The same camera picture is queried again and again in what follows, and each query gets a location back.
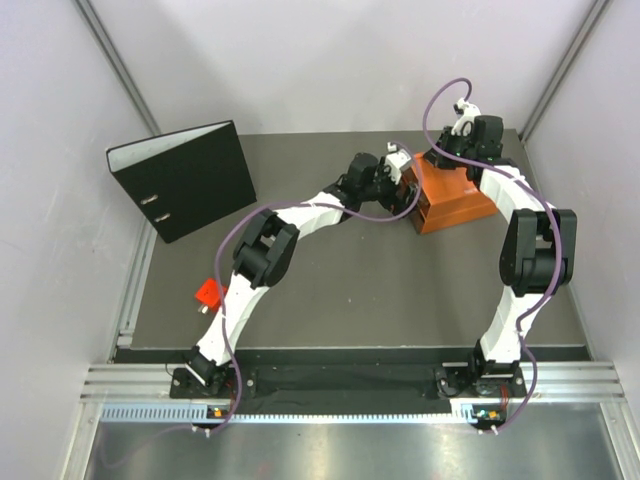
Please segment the orange drawer cabinet box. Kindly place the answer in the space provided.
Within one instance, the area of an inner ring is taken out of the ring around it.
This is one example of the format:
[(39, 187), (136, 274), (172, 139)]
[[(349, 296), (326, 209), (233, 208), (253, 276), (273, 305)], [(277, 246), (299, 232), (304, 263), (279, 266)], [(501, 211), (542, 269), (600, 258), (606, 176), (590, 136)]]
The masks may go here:
[(428, 234), (445, 228), (493, 216), (495, 204), (473, 182), (463, 167), (443, 170), (416, 154), (422, 168), (422, 191), (416, 208), (409, 214), (416, 231)]

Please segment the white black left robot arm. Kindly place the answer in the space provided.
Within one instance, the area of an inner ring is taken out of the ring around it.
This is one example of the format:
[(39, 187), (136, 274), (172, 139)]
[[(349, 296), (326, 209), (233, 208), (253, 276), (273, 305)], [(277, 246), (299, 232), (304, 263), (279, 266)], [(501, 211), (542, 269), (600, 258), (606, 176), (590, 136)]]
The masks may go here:
[(226, 289), (218, 290), (220, 306), (211, 325), (185, 359), (192, 384), (205, 396), (216, 396), (237, 371), (237, 341), (261, 298), (287, 273), (299, 240), (360, 213), (367, 202), (377, 202), (392, 213), (386, 220), (408, 215), (417, 205), (420, 184), (403, 186), (403, 174), (417, 168), (417, 158), (397, 144), (378, 158), (358, 153), (336, 181), (311, 199), (262, 207), (243, 219), (223, 240), (216, 253), (214, 278), (220, 278), (220, 260), (232, 237), (242, 235), (234, 247)]

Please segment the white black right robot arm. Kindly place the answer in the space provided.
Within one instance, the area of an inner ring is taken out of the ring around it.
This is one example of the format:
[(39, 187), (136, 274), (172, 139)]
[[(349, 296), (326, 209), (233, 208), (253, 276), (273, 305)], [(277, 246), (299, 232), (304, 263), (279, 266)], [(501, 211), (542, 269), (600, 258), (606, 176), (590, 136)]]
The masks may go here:
[(456, 387), (481, 396), (514, 379), (539, 310), (572, 277), (577, 233), (576, 214), (543, 200), (503, 157), (503, 131), (497, 116), (460, 114), (425, 155), (437, 168), (465, 167), (467, 179), (508, 223), (499, 256), (503, 293)]

